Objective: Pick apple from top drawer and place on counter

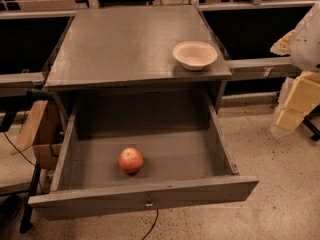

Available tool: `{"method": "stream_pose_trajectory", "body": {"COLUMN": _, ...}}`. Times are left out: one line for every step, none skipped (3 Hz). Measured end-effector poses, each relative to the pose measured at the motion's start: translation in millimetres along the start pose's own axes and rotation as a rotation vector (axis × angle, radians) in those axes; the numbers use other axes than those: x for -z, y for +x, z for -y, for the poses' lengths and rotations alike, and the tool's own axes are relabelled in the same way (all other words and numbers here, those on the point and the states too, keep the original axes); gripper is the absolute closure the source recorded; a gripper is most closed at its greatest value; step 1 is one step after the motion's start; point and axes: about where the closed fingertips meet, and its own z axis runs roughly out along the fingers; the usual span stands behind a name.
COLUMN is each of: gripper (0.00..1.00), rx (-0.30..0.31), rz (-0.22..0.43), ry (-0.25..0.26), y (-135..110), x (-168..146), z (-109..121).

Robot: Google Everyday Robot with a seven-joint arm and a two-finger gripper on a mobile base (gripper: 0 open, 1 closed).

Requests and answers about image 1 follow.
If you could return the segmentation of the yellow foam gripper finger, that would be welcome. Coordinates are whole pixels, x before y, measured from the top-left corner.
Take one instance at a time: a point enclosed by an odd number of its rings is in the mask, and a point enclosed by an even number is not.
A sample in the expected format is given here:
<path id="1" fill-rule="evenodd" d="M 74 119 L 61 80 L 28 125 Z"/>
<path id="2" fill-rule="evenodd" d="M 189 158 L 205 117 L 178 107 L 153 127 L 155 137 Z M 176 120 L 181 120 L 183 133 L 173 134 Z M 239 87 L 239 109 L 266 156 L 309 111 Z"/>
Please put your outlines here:
<path id="1" fill-rule="evenodd" d="M 303 71 L 295 79 L 287 77 L 278 102 L 273 127 L 278 132 L 293 132 L 320 105 L 320 73 Z"/>
<path id="2" fill-rule="evenodd" d="M 290 54 L 290 45 L 295 31 L 291 30 L 275 42 L 270 48 L 270 52 L 279 56 Z"/>

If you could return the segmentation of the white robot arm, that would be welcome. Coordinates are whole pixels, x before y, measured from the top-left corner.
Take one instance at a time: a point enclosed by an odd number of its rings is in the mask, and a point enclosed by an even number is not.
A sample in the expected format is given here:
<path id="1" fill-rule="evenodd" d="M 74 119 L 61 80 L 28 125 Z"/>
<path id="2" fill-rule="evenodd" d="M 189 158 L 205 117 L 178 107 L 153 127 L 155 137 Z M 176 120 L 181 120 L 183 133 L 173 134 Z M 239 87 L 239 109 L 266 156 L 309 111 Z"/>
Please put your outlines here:
<path id="1" fill-rule="evenodd" d="M 271 131 L 284 136 L 295 131 L 303 119 L 320 105 L 320 3 L 316 2 L 303 19 L 272 45 L 276 55 L 289 55 L 293 66 L 302 70 L 282 85 L 279 105 Z"/>

